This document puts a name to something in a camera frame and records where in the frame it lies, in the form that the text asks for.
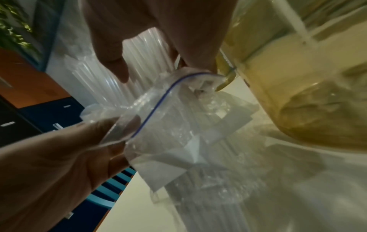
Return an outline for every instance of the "table surface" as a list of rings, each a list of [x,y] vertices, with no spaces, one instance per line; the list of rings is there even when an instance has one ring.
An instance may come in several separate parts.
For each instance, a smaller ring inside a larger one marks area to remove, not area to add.
[[[255,103],[256,99],[238,77],[223,89],[236,97]],[[97,232],[174,232],[182,223],[174,207],[154,205],[150,190],[137,173],[108,213]]]

